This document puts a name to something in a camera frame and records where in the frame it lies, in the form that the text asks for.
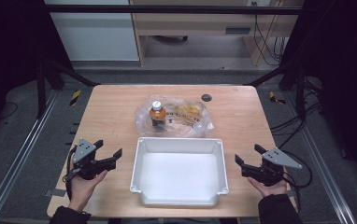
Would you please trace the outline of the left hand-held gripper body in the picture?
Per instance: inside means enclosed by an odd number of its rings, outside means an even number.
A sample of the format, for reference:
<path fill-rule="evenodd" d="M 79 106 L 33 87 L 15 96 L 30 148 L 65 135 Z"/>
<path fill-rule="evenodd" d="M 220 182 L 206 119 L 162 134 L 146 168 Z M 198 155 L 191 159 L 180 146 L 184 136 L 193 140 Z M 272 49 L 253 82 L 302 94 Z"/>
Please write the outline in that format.
<path fill-rule="evenodd" d="M 106 170 L 107 163 L 95 159 L 97 149 L 94 148 L 93 144 L 94 143 L 80 138 L 73 159 L 74 172 L 86 180 L 94 179 L 97 175 Z"/>

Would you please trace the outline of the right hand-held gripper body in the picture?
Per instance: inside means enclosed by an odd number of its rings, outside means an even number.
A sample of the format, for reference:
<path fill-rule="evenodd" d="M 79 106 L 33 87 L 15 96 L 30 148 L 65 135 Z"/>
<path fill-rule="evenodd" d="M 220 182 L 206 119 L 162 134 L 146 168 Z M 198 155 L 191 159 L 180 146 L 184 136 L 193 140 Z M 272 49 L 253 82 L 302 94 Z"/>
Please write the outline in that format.
<path fill-rule="evenodd" d="M 261 156 L 262 163 L 256 168 L 252 178 L 268 187 L 277 184 L 283 179 L 285 167 L 303 168 L 301 164 L 277 147 L 267 150 Z"/>

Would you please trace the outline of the person's right hand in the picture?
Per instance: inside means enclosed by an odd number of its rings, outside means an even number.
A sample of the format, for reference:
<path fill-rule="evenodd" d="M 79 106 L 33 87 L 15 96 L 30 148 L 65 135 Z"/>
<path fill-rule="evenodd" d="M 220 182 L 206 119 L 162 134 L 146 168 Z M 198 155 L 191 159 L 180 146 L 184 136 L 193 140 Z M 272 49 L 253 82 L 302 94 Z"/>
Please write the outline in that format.
<path fill-rule="evenodd" d="M 281 180 L 277 184 L 269 187 L 251 177 L 248 177 L 247 180 L 261 193 L 264 198 L 270 195 L 280 195 L 287 193 L 287 183 L 284 180 Z"/>

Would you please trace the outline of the person's left hand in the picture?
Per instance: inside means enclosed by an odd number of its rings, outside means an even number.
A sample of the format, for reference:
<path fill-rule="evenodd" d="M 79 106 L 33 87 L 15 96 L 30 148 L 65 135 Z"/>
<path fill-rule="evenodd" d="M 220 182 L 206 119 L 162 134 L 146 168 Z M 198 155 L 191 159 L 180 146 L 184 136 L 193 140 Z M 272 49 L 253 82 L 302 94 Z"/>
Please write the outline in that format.
<path fill-rule="evenodd" d="M 82 212 L 93 195 L 96 186 L 107 176 L 103 171 L 92 180 L 75 176 L 71 180 L 71 200 L 68 207 L 78 213 Z"/>

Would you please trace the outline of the grey tape piece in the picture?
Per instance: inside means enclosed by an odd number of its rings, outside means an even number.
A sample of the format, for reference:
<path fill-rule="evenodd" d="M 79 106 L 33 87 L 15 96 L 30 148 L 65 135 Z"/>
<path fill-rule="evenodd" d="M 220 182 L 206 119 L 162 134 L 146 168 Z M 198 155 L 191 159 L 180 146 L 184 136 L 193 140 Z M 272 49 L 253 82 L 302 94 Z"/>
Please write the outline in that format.
<path fill-rule="evenodd" d="M 52 197 L 52 196 L 64 197 L 65 194 L 66 191 L 64 189 L 46 189 L 44 192 L 44 195 L 46 197 Z"/>

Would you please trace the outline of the yellow black tape strip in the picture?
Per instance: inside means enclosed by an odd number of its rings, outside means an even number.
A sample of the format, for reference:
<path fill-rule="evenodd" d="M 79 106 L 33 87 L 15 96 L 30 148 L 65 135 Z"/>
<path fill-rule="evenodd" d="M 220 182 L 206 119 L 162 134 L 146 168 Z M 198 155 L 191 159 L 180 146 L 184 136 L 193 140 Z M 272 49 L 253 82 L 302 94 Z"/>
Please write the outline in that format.
<path fill-rule="evenodd" d="M 277 103 L 280 105 L 286 105 L 286 101 L 282 99 L 278 99 L 273 91 L 269 92 L 269 99 L 273 103 Z"/>
<path fill-rule="evenodd" d="M 81 94 L 81 90 L 76 90 L 72 95 L 69 105 L 75 105 L 80 94 Z"/>

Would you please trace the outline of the clear plastic bag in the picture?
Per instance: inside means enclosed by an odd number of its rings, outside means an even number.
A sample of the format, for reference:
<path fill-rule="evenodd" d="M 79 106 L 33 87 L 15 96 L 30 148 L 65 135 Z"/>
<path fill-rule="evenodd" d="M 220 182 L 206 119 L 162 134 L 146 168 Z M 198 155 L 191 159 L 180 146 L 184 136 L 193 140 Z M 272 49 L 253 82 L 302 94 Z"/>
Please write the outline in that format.
<path fill-rule="evenodd" d="M 150 109 L 154 101 L 160 101 L 166 110 L 165 125 L 151 124 Z M 174 115 L 175 107 L 183 104 L 199 104 L 203 107 L 200 122 L 187 125 L 178 121 Z M 214 131 L 212 118 L 206 106 L 194 100 L 185 100 L 174 96 L 150 95 L 136 108 L 135 125 L 140 136 L 147 137 L 211 137 Z"/>

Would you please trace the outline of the orange drink bottle white cap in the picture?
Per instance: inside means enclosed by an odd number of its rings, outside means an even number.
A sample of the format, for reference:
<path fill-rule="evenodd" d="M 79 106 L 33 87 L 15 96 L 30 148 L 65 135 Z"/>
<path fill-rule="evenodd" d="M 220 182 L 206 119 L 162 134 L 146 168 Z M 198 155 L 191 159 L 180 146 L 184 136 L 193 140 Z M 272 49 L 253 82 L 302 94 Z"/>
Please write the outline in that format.
<path fill-rule="evenodd" d="M 166 110 L 160 101 L 151 104 L 150 118 L 153 126 L 165 125 Z"/>

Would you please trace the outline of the white plastic bin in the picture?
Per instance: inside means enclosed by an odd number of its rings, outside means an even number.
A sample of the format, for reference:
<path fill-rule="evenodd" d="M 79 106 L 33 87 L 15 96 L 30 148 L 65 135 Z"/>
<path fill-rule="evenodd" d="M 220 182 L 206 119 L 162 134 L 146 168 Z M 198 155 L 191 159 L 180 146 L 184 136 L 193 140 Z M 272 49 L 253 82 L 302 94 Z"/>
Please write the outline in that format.
<path fill-rule="evenodd" d="M 145 205 L 216 205 L 229 193 L 222 140 L 139 138 L 130 191 Z"/>

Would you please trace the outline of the black metal stand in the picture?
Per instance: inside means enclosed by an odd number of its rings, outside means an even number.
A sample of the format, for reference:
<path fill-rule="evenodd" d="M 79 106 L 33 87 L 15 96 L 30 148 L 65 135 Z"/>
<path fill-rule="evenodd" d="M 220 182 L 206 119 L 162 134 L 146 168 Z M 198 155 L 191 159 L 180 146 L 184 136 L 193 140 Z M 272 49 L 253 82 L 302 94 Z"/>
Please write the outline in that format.
<path fill-rule="evenodd" d="M 248 86 L 257 87 L 277 75 L 282 75 L 282 79 L 278 84 L 282 91 L 288 91 L 292 86 L 295 86 L 295 111 L 300 120 L 304 120 L 306 118 L 304 103 L 305 75 L 301 64 L 296 60 L 282 63 L 266 75 L 248 83 Z"/>
<path fill-rule="evenodd" d="M 64 87 L 64 82 L 61 74 L 66 74 L 88 87 L 97 86 L 96 82 L 81 76 L 73 69 L 63 66 L 55 61 L 44 61 L 39 64 L 36 69 L 36 83 L 37 83 L 37 98 L 38 98 L 38 112 L 37 118 L 40 119 L 47 109 L 45 81 L 48 81 L 54 90 L 61 90 Z"/>

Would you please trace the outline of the yellow snack packet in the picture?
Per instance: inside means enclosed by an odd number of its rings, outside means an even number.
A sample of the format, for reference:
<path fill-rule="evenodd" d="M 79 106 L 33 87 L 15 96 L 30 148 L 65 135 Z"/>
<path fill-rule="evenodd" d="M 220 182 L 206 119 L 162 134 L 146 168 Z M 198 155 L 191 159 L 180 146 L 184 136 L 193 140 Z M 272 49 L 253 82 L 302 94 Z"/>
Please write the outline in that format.
<path fill-rule="evenodd" d="M 178 121 L 187 125 L 194 125 L 200 122 L 202 116 L 203 107 L 199 104 L 183 104 L 175 107 L 174 115 Z"/>

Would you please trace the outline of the white cabinet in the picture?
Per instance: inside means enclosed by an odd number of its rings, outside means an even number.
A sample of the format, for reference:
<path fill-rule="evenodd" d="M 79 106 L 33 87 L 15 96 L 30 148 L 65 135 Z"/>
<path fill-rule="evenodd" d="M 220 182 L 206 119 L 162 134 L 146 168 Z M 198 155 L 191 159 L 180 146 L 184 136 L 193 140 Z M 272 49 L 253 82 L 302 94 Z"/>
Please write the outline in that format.
<path fill-rule="evenodd" d="M 71 61 L 138 61 L 130 13 L 50 14 Z"/>

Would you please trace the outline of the black curtain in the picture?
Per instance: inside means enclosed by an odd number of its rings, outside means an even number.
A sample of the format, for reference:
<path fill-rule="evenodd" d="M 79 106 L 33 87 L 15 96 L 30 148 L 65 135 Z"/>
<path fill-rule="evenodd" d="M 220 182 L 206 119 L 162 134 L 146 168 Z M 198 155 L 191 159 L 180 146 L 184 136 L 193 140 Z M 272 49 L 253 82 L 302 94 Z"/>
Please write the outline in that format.
<path fill-rule="evenodd" d="M 0 0 L 0 112 L 9 91 L 36 78 L 39 60 L 27 32 L 55 62 L 72 66 L 49 12 L 32 9 L 44 4 L 45 0 Z"/>
<path fill-rule="evenodd" d="M 322 82 L 322 103 L 340 144 L 357 162 L 357 0 L 305 0 L 284 59 L 301 52 L 305 74 Z"/>

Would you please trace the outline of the light wooden desk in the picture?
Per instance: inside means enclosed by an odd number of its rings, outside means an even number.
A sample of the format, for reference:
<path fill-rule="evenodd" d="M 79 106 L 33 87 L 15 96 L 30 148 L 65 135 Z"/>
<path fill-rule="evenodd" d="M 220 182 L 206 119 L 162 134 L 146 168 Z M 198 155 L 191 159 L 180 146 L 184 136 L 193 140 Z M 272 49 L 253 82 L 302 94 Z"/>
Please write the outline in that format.
<path fill-rule="evenodd" d="M 301 7 L 305 0 L 129 0 L 132 6 L 217 6 L 217 7 Z M 237 35 L 241 37 L 251 62 L 259 65 L 272 48 L 272 36 L 287 38 L 297 20 L 295 15 L 243 14 L 160 14 L 135 13 L 140 36 Z"/>

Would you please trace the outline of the black horizontal frame bar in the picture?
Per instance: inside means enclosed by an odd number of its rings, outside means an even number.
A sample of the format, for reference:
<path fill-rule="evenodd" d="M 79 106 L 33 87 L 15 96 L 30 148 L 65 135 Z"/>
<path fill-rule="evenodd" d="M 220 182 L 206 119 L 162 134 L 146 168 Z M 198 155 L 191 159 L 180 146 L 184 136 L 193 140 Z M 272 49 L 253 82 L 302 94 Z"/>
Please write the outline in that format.
<path fill-rule="evenodd" d="M 217 7 L 217 6 L 124 6 L 45 5 L 48 12 L 62 13 L 160 13 L 160 14 L 244 14 L 300 15 L 301 7 Z"/>

